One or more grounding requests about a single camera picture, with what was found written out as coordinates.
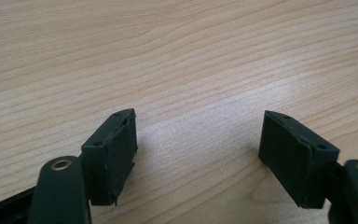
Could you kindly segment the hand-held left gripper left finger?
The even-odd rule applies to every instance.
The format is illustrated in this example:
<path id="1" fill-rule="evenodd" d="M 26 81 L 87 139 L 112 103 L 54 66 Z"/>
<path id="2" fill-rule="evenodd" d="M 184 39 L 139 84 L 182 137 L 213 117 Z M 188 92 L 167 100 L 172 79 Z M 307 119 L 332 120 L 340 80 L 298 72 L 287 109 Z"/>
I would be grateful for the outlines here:
<path id="1" fill-rule="evenodd" d="M 117 204 L 137 152 L 135 111 L 112 114 L 81 147 L 81 162 L 92 205 Z"/>

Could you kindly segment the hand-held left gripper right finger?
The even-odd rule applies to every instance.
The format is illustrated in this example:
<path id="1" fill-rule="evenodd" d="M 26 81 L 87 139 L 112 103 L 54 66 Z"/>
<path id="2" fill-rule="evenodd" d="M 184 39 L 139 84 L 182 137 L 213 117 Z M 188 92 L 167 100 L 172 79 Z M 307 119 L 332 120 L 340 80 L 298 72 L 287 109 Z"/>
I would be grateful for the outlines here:
<path id="1" fill-rule="evenodd" d="M 337 147 L 296 119 L 265 111 L 259 158 L 297 206 L 323 207 L 324 175 L 335 166 L 338 154 Z"/>

